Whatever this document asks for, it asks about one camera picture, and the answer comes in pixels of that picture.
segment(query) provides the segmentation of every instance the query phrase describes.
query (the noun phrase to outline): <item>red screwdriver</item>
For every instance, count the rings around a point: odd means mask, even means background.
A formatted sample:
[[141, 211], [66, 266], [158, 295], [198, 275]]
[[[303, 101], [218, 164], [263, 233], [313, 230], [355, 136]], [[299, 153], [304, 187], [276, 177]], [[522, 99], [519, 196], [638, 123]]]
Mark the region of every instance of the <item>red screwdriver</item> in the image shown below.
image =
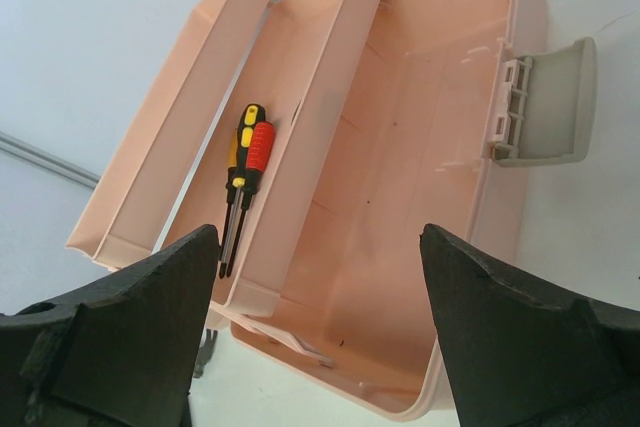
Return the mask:
[[244, 219], [249, 207], [251, 207], [253, 196], [258, 193], [260, 179], [262, 179], [262, 174], [264, 174], [264, 171], [267, 169], [275, 137], [276, 131], [273, 124], [270, 122], [259, 122], [256, 124], [251, 138], [251, 145], [249, 146], [249, 153], [247, 154], [245, 183], [242, 187], [242, 213], [240, 214], [236, 237], [233, 241], [233, 248], [231, 249], [231, 258], [229, 259], [229, 265], [226, 269], [227, 277], [231, 277], [231, 273], [233, 272], [233, 261], [238, 251]]

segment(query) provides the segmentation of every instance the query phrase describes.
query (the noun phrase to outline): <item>metal rod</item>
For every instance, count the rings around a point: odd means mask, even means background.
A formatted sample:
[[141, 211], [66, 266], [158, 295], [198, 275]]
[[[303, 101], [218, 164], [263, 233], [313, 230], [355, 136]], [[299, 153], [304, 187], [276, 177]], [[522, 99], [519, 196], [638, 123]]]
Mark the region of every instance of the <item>metal rod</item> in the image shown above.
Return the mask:
[[99, 176], [82, 167], [78, 167], [2, 132], [0, 132], [0, 151], [90, 189], [95, 189], [100, 180]]

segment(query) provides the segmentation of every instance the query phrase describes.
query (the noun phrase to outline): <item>toolbox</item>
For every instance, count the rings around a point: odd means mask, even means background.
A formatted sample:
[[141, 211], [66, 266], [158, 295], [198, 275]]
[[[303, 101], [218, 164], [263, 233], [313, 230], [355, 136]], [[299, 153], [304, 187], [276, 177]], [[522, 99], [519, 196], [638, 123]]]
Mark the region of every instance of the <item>toolbox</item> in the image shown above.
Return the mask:
[[275, 143], [210, 323], [390, 419], [450, 407], [419, 235], [513, 262], [527, 167], [586, 155], [595, 45], [546, 31], [545, 0], [202, 0], [68, 246], [117, 270], [221, 231], [259, 103]]

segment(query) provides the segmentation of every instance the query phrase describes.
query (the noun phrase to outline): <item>white surface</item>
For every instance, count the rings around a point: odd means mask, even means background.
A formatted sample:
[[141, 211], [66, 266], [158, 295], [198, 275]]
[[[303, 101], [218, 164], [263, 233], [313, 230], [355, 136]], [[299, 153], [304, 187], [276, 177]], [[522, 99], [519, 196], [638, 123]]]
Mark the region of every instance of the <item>white surface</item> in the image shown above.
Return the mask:
[[0, 312], [104, 276], [64, 244], [91, 191], [0, 153]]
[[[640, 309], [640, 0], [548, 1], [550, 47], [595, 37], [599, 105], [587, 160], [532, 174], [520, 264]], [[195, 2], [0, 0], [0, 129], [100, 173]], [[80, 285], [80, 275], [90, 276], [79, 255], [55, 258], [87, 194], [31, 178], [45, 173], [23, 172], [27, 180], [17, 180], [16, 169], [3, 169], [0, 159], [0, 300], [17, 299], [17, 309], [63, 281]], [[60, 208], [43, 217], [45, 193], [60, 199]], [[69, 262], [78, 268], [58, 267]], [[25, 263], [42, 275], [14, 267]], [[225, 336], [192, 392], [200, 427], [388, 425]], [[455, 413], [435, 413], [415, 425], [457, 421]]]

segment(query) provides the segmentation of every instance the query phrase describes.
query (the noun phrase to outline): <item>plastic box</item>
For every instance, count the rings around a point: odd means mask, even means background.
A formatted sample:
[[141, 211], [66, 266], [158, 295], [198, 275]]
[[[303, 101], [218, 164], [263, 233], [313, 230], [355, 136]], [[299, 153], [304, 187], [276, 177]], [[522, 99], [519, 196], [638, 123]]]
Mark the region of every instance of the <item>plastic box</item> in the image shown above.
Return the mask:
[[388, 418], [450, 407], [418, 236], [436, 223], [514, 260], [527, 171], [492, 155], [545, 0], [269, 2], [196, 7], [69, 246], [115, 269], [150, 254], [218, 109], [164, 244], [221, 228], [230, 138], [258, 102], [276, 144], [212, 321]]

